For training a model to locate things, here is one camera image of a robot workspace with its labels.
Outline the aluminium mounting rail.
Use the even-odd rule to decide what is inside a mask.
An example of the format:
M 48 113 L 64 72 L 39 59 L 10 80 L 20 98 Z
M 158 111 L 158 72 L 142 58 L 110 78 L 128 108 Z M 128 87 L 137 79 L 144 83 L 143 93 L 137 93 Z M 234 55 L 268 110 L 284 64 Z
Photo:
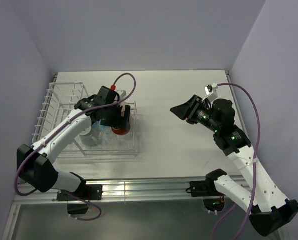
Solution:
M 231 179 L 245 190 L 251 191 L 242 176 L 231 176 Z M 149 202 L 149 201 L 175 201 L 194 200 L 190 194 L 185 192 L 191 181 L 203 181 L 204 177 L 180 177 L 180 178 L 148 178 L 128 180 L 95 180 L 87 181 L 87 185 L 102 185 L 101 200 L 98 203 L 114 202 Z M 42 204 L 64 204 L 57 201 L 57 191 L 49 190 L 45 193 L 35 192 L 29 196 L 15 195 L 12 203 L 14 205 L 42 205 Z

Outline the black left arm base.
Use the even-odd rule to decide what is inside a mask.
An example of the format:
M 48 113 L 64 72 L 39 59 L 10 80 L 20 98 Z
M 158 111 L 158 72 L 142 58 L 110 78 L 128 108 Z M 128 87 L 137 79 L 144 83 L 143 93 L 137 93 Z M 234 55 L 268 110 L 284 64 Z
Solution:
M 101 198 L 102 185 L 87 184 L 78 192 L 67 193 L 64 190 L 59 190 L 56 200 L 58 202 L 67 202 L 68 214 L 80 217 L 87 213 L 91 213 L 92 210 L 97 210 L 97 208 L 90 203 L 92 201 L 99 201 Z

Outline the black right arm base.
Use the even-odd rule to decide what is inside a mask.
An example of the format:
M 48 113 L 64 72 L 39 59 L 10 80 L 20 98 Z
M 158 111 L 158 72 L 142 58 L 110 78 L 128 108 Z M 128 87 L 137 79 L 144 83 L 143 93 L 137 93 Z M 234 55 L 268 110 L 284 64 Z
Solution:
M 206 210 L 211 212 L 223 211 L 225 207 L 224 194 L 216 190 L 214 181 L 221 176 L 226 176 L 227 173 L 221 169 L 216 169 L 205 176 L 204 180 L 191 181 L 189 187 L 185 190 L 191 197 L 218 197 L 211 202 L 210 199 L 204 200 L 203 204 Z

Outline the orange black mug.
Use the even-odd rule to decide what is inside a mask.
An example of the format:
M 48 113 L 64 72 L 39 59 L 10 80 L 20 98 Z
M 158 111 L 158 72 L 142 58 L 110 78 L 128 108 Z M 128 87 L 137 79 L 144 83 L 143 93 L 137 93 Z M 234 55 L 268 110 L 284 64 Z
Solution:
M 115 128 L 115 127 L 112 127 L 111 128 L 112 132 L 117 135 L 117 136 L 124 136 L 124 135 L 127 135 L 130 131 L 130 128 Z

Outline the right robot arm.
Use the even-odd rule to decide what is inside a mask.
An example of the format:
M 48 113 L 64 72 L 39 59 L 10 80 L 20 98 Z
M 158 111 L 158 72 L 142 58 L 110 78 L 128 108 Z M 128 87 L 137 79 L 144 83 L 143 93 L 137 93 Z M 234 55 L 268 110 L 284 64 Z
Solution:
M 186 103 L 170 108 L 170 112 L 188 124 L 201 124 L 213 132 L 213 140 L 223 154 L 236 166 L 250 193 L 235 183 L 221 169 L 206 175 L 205 192 L 223 194 L 246 211 L 255 231 L 268 236 L 289 223 L 298 212 L 296 200 L 288 199 L 269 177 L 260 161 L 253 158 L 254 148 L 245 133 L 234 124 L 232 102 L 216 99 L 210 102 L 194 95 Z

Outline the light blue cream-lined mug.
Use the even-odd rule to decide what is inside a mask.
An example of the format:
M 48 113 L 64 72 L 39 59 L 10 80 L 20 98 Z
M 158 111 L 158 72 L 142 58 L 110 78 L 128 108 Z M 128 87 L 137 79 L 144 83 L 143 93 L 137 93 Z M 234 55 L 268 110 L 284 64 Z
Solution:
M 104 126 L 101 125 L 99 121 L 97 121 L 96 123 L 94 123 L 91 128 L 97 132 L 97 133 L 101 133 L 101 134 L 107 134 L 111 132 L 111 127 L 108 126 Z

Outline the beige cup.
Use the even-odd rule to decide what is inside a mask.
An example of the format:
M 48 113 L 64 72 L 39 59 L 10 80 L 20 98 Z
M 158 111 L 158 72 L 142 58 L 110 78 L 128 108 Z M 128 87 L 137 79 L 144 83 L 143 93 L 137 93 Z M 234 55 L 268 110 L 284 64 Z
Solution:
M 121 109 L 121 117 L 124 121 L 129 122 L 130 126 L 133 126 L 134 123 L 134 119 L 133 119 L 133 106 L 129 103 L 126 102 L 122 102 L 120 104 L 120 106 L 122 107 Z

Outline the grey footed mug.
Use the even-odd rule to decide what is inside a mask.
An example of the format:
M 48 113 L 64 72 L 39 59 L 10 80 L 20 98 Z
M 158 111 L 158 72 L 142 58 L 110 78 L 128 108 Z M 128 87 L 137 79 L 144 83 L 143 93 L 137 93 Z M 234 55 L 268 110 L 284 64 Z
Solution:
M 99 130 L 88 127 L 79 134 L 81 142 L 88 147 L 93 147 L 99 144 Z

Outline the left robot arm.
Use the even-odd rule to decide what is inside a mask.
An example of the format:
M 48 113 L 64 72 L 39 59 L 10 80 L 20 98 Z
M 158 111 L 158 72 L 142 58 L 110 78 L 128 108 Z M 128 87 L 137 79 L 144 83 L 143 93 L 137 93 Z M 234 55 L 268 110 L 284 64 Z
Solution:
M 62 151 L 94 123 L 110 127 L 115 134 L 130 131 L 131 107 L 114 90 L 102 86 L 98 94 L 79 100 L 70 114 L 47 136 L 31 146 L 21 145 L 16 152 L 17 173 L 14 189 L 20 196 L 18 179 L 36 191 L 66 191 L 75 200 L 86 195 L 86 181 L 72 172 L 61 172 L 53 166 Z

